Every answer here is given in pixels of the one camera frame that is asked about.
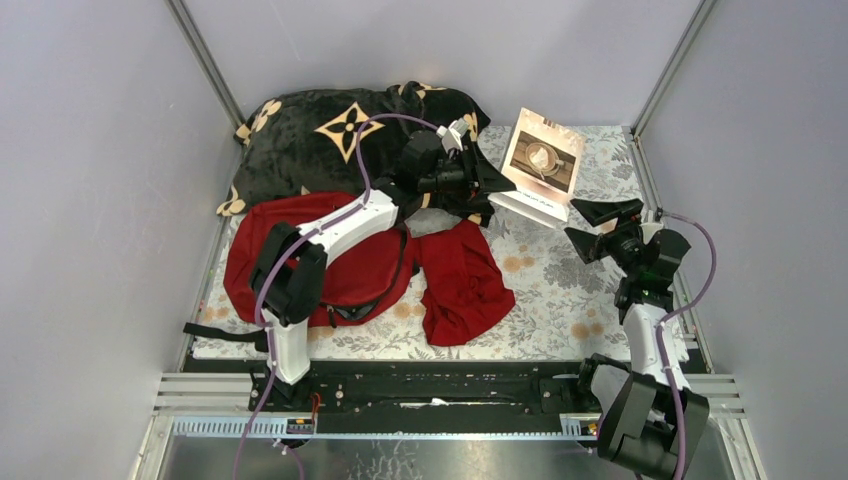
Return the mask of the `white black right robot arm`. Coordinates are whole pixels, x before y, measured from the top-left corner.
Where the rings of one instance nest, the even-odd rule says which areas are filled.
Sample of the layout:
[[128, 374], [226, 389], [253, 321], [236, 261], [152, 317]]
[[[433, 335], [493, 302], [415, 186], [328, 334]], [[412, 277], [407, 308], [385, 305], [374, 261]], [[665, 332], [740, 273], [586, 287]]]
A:
[[683, 313], [671, 291], [690, 242], [660, 220], [642, 218], [639, 199], [618, 202], [573, 199], [593, 227], [565, 232], [585, 264], [612, 259], [623, 277], [614, 296], [629, 345], [628, 363], [594, 354], [584, 360], [573, 386], [583, 410], [601, 410], [597, 452], [639, 479], [682, 479], [710, 415], [708, 400], [685, 378], [669, 324]]

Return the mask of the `white beige cover book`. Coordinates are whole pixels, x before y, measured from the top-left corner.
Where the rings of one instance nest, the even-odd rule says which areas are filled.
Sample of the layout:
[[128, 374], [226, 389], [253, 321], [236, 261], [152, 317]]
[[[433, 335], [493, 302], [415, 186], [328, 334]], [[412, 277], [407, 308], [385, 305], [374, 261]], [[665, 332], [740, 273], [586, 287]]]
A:
[[489, 200], [548, 228], [566, 223], [586, 143], [582, 133], [521, 109], [500, 169], [515, 188]]

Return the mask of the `black floral plush blanket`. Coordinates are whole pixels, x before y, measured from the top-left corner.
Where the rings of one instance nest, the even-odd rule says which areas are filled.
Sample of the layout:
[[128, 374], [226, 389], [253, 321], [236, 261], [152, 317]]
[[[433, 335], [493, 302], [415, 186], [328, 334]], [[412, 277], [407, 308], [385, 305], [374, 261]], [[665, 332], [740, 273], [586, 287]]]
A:
[[371, 179], [391, 174], [409, 136], [428, 124], [464, 119], [478, 157], [490, 117], [467, 93], [410, 80], [384, 90], [312, 89], [265, 100], [238, 126], [243, 155], [216, 213], [247, 213], [267, 201], [318, 192], [364, 190], [356, 155]]

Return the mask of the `red student backpack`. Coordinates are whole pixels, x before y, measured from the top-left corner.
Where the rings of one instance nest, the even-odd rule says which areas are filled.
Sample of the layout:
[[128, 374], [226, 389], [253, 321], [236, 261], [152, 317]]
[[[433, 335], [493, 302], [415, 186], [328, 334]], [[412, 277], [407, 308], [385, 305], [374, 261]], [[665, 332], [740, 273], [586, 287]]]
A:
[[[238, 318], [255, 321], [256, 296], [267, 274], [297, 239], [295, 228], [308, 231], [309, 222], [354, 202], [344, 192], [321, 192], [261, 203], [242, 220], [231, 244], [223, 287]], [[308, 324], [317, 327], [358, 327], [400, 301], [420, 269], [417, 240], [405, 226], [393, 226], [358, 243], [337, 259], [303, 244], [275, 276], [263, 315], [268, 320], [280, 306], [298, 312], [313, 310]]]

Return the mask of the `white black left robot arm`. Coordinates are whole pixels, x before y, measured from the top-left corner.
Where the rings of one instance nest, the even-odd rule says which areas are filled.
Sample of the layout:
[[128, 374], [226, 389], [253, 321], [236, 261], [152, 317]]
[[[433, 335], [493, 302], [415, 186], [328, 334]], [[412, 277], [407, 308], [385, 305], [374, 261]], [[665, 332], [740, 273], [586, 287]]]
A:
[[422, 121], [393, 169], [373, 180], [360, 171], [364, 191], [352, 202], [314, 221], [278, 223], [263, 243], [249, 285], [256, 295], [255, 323], [266, 332], [272, 398], [288, 411], [309, 401], [307, 329], [318, 307], [327, 268], [368, 238], [388, 231], [420, 209], [424, 195], [447, 193], [484, 206], [515, 183], [472, 150], [470, 125]]

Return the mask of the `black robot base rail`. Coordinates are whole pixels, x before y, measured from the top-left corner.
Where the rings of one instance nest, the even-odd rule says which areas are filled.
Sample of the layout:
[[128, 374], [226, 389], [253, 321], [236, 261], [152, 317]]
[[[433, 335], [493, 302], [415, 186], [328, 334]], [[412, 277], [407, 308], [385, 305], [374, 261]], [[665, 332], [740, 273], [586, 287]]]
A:
[[579, 361], [329, 361], [260, 399], [268, 368], [250, 371], [248, 408], [300, 412], [322, 434], [547, 434], [563, 415], [598, 417]]

